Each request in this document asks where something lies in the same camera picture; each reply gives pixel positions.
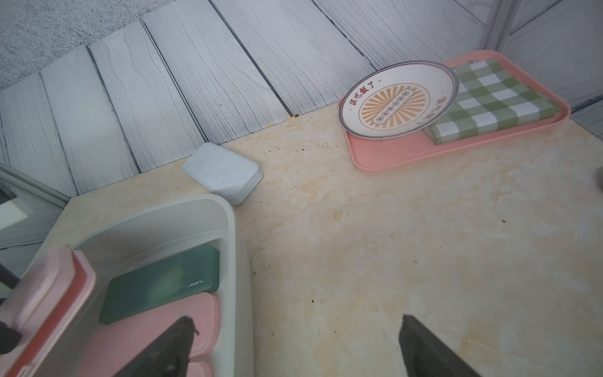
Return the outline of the light blue pencil case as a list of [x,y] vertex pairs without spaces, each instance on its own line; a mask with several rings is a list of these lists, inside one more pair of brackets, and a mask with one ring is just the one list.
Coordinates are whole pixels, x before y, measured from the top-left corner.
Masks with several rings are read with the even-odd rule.
[[183,170],[232,206],[242,204],[263,178],[256,162],[210,142],[184,162]]

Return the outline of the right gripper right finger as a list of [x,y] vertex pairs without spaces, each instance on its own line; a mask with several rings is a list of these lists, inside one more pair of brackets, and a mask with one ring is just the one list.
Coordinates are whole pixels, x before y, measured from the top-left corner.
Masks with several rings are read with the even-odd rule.
[[399,344],[408,376],[479,376],[412,315],[402,317]]

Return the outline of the dark green pencil case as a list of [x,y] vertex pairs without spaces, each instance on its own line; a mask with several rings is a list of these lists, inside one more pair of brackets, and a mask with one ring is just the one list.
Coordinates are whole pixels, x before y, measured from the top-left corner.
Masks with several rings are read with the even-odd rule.
[[98,317],[103,325],[199,293],[215,292],[220,251],[202,244],[112,279]]

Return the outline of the grey plastic storage box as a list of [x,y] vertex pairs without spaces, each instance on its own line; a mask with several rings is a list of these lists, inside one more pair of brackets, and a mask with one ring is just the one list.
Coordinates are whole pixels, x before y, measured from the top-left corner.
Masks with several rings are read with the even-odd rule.
[[94,288],[37,375],[115,375],[182,317],[196,328],[191,365],[253,375],[250,260],[225,199],[153,207],[76,248],[96,275]]

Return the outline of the pink pencil case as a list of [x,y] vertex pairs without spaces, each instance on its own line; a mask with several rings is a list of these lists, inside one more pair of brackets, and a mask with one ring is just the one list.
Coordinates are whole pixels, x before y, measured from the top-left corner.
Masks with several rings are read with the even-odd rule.
[[1,304],[1,375],[33,376],[95,284],[81,251],[45,250]]
[[197,333],[192,358],[209,354],[218,341],[218,298],[200,293],[119,320],[98,329],[84,352],[81,376],[112,376],[181,317],[193,319]]
[[196,361],[188,364],[186,377],[212,377],[211,367],[205,361]]

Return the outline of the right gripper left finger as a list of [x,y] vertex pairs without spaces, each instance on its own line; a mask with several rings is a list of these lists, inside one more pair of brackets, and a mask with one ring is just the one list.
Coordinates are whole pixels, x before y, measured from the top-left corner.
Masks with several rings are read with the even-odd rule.
[[191,317],[179,318],[114,377],[186,376],[193,340],[197,334]]

